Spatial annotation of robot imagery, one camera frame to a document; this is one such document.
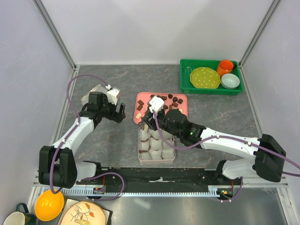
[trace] gray table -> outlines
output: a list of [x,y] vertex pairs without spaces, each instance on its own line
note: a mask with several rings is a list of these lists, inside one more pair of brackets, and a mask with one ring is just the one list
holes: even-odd
[[[139,126],[133,122],[136,95],[142,91],[181,93],[179,65],[114,65],[81,66],[79,74],[96,74],[112,87],[121,89],[120,102],[126,104],[126,118],[122,123],[103,119],[78,148],[77,162],[91,160],[102,166],[140,167],[137,158]],[[101,83],[93,77],[77,79],[72,100],[81,110],[80,99]],[[214,130],[241,136],[258,136],[246,92],[237,96],[187,94],[188,119]],[[63,132],[75,121],[71,108],[67,113]],[[216,168],[220,160],[235,160],[237,156],[215,150],[184,150],[176,152],[172,164],[159,167]]]
[[[181,93],[178,65],[81,66],[79,74],[96,74],[122,90],[120,101],[126,104],[126,119],[121,124],[103,120],[87,136],[75,154],[77,162],[91,160],[102,166],[143,167],[137,158],[138,125],[133,122],[136,95],[142,91]],[[76,81],[72,100],[81,109],[80,99],[100,81],[83,77]],[[238,96],[192,95],[188,98],[188,119],[220,132],[258,136],[246,93]],[[73,124],[69,109],[63,132]],[[214,150],[177,151],[172,164],[157,167],[215,168],[220,160],[237,156]],[[122,197],[101,202],[112,210],[113,225],[215,225],[286,224],[276,189],[243,189],[234,202],[226,204],[197,197]]]

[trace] green basket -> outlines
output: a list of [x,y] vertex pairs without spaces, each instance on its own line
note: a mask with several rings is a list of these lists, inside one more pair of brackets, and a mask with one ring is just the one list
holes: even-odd
[[195,88],[189,80],[191,72],[199,67],[209,67],[217,70],[220,60],[180,60],[180,88],[183,93],[191,94],[209,94],[209,95],[238,95],[244,91],[243,80],[240,75],[240,67],[238,62],[232,61],[235,68],[232,74],[236,75],[240,84],[236,89],[226,89],[221,84],[217,89]]

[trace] orange cup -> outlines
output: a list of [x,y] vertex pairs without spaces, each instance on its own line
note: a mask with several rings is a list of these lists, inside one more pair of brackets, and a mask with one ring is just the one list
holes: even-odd
[[228,74],[233,69],[233,63],[229,60],[220,61],[217,67],[217,73],[222,77],[224,74]]

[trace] white wall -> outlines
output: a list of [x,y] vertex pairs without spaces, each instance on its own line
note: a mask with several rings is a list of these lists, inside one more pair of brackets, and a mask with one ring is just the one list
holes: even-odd
[[240,60],[272,0],[43,0],[77,64]]
[[[300,1],[279,5],[244,66],[262,131],[300,164]],[[300,173],[289,163],[285,171]],[[287,177],[300,212],[300,178]]]
[[0,7],[0,224],[27,203],[72,70],[31,0]]

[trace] yellow plate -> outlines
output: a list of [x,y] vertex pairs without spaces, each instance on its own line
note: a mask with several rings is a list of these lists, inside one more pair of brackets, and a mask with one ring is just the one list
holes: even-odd
[[64,196],[62,193],[53,194],[51,190],[48,190],[37,199],[36,216],[42,221],[50,221],[60,214],[63,207]]
[[216,89],[221,83],[220,75],[208,67],[194,69],[189,76],[189,80],[195,88]]
[[78,202],[63,217],[60,225],[105,225],[106,218],[102,208],[91,202]]

